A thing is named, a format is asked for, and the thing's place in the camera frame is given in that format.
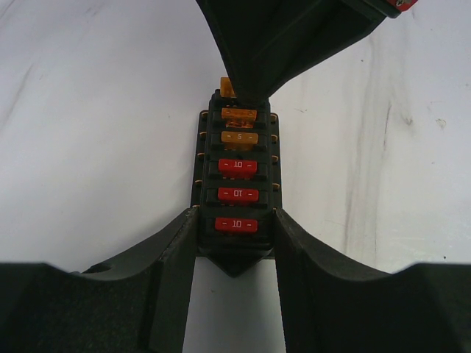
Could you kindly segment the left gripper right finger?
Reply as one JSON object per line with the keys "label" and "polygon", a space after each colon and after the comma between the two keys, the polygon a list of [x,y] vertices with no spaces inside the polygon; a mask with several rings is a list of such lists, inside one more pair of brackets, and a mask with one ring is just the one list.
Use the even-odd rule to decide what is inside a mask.
{"label": "left gripper right finger", "polygon": [[468,352],[470,267],[417,263],[388,274],[274,216],[288,352]]}

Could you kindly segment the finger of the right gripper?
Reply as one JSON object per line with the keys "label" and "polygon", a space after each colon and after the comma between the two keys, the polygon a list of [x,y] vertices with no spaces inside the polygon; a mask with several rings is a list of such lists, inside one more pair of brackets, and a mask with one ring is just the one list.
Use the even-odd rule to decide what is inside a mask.
{"label": "finger of the right gripper", "polygon": [[365,1],[199,1],[237,98],[287,81],[370,34],[385,15]]}

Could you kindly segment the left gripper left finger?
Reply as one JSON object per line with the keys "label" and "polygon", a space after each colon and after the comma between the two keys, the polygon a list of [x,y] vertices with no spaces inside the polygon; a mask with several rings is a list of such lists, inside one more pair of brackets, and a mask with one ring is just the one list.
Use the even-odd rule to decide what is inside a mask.
{"label": "left gripper left finger", "polygon": [[198,211],[87,271],[1,265],[3,352],[181,352]]}

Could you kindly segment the orange blade fuse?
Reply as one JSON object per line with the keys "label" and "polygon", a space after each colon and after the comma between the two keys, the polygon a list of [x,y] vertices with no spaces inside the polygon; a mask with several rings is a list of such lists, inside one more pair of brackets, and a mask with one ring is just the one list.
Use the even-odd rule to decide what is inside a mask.
{"label": "orange blade fuse", "polygon": [[258,144],[259,135],[254,132],[223,131],[221,142],[226,150],[251,151]]}
{"label": "orange blade fuse", "polygon": [[220,79],[220,96],[224,99],[236,99],[237,95],[229,77]]}
{"label": "orange blade fuse", "polygon": [[258,112],[234,107],[222,108],[221,117],[226,127],[251,129],[257,120]]}

